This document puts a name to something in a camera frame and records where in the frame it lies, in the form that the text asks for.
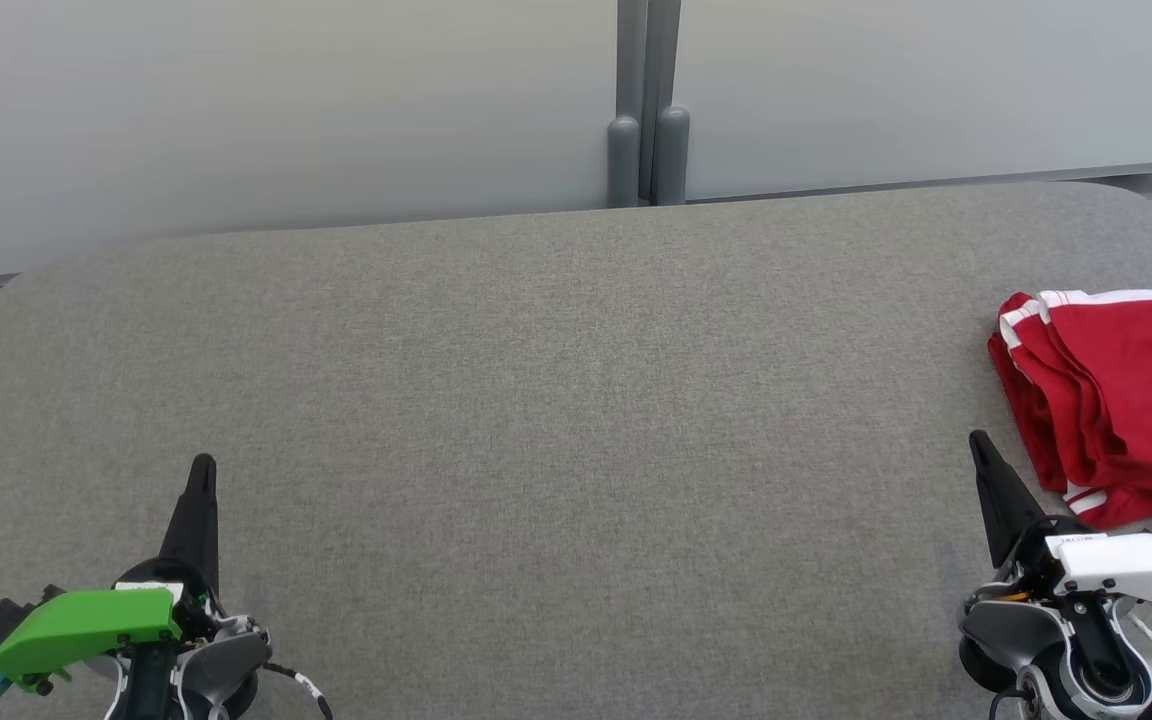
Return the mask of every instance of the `gray fabric table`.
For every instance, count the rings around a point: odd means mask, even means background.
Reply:
[[[0,293],[0,597],[105,588],[206,450],[221,596],[338,717],[984,717],[984,341],[1123,287],[1152,204],[1089,184],[108,247]]]

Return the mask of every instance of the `folded clothing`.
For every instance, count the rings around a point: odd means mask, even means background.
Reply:
[[[988,349],[1043,487],[1099,528],[1152,516],[1152,290],[1016,293]]]

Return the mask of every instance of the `white panel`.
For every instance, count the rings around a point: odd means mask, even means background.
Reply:
[[[687,195],[1152,162],[1152,1],[685,0]]]
[[[1058,541],[1052,556],[1064,568],[1056,582],[1058,596],[1069,594],[1066,583],[1078,584],[1079,591],[1094,591],[1114,579],[1115,593],[1152,602],[1152,533],[1114,537],[1074,537],[1073,541]]]
[[[0,273],[108,238],[594,209],[614,0],[0,0]]]

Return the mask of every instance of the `black cable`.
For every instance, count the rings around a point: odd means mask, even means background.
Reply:
[[[1007,700],[1009,697],[1016,697],[1024,700],[1024,698],[1029,697],[1029,694],[1024,694],[1022,691],[1002,691],[1001,694],[993,696],[993,702],[990,703],[990,720],[996,720],[998,706],[1002,705],[1002,702]]]
[[[293,670],[291,667],[283,667],[282,665],[278,665],[275,662],[266,662],[264,667],[266,670],[270,670],[270,673],[287,675],[288,679],[296,680],[297,683],[301,683],[308,691],[310,691],[311,696],[314,697],[314,700],[319,702],[319,710],[323,711],[323,717],[325,717],[326,720],[333,720],[332,708],[328,707],[328,698],[323,697],[323,694],[319,692],[319,688],[317,688],[314,683],[310,682],[310,679],[306,679],[305,675]]]

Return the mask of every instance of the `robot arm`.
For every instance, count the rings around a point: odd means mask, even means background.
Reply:
[[[995,578],[964,602],[960,659],[1025,717],[1152,719],[1152,533],[1107,536],[1043,515],[983,432],[970,437]]]
[[[105,720],[237,720],[256,673],[296,679],[332,720],[314,683],[270,662],[270,634],[227,615],[218,596],[217,464],[197,456],[159,555],[103,591],[50,585],[37,606],[0,601],[0,698],[12,685],[46,696],[84,662],[114,680]]]

